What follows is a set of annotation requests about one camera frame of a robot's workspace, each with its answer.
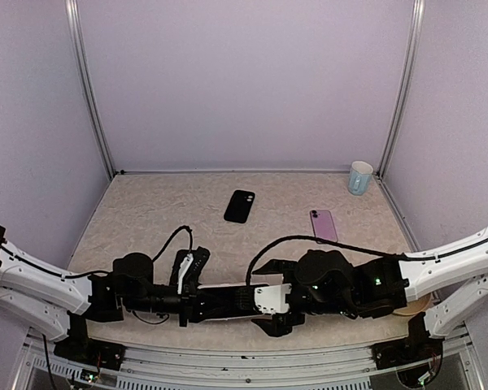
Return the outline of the purple phone back up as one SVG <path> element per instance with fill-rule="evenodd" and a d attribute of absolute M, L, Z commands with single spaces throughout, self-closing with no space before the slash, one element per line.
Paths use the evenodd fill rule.
<path fill-rule="evenodd" d="M 329 210 L 311 210 L 310 220 L 313 234 L 319 243 L 338 240 L 333 216 Z"/>

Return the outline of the white-edged phone screen up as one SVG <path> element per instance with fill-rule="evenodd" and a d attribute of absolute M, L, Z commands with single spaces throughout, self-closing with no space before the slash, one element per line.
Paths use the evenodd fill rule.
<path fill-rule="evenodd" d="M 198 296 L 202 290 L 218 293 L 228 302 L 227 317 L 212 320 L 239 319 L 261 315 L 255 308 L 255 303 L 251 299 L 245 284 L 201 285 L 198 287 Z"/>

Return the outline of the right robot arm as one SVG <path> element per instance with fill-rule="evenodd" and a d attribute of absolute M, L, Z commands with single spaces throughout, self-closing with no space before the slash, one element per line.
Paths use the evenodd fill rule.
<path fill-rule="evenodd" d="M 309 250 L 298 261 L 270 260 L 259 269 L 254 257 L 246 270 L 253 275 L 281 274 L 283 282 L 249 287 L 255 308 L 269 315 L 258 325 L 270 336 L 291 333 L 307 314 L 340 314 L 351 319 L 380 318 L 441 288 L 460 283 L 442 303 L 427 309 L 416 329 L 405 336 L 399 352 L 415 361 L 488 302 L 488 227 L 463 240 L 422 253 L 389 254 L 369 250 L 374 259 L 353 266 L 342 255 L 345 245 L 329 252 Z"/>

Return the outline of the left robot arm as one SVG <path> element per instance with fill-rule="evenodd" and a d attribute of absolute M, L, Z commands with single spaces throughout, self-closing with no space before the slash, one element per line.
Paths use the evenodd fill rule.
<path fill-rule="evenodd" d="M 83 362 L 98 352 L 86 335 L 88 321 L 116 323 L 126 313 L 149 313 L 179 324 L 229 319 L 239 311 L 237 287 L 205 287 L 198 282 L 209 259 L 207 249 L 182 249 L 168 284 L 155 284 L 155 260 L 132 252 L 117 258 L 110 271 L 73 273 L 20 250 L 0 225 L 0 306 L 27 320 L 49 340 L 63 342 Z"/>

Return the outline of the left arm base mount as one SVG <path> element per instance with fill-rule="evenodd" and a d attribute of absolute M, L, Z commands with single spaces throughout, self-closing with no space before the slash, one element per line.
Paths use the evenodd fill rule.
<path fill-rule="evenodd" d="M 118 371 L 125 352 L 122 344 L 90 338 L 86 320 L 76 314 L 70 314 L 67 336 L 54 343 L 55 356 L 98 369 Z"/>

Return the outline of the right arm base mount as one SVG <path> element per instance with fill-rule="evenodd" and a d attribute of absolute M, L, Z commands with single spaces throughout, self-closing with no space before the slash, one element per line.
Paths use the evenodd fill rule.
<path fill-rule="evenodd" d="M 425 313 L 413 317 L 408 323 L 408 335 L 397 340 L 376 343 L 371 347 L 378 370 L 404 366 L 441 355 L 445 337 L 433 338 L 425 327 Z"/>

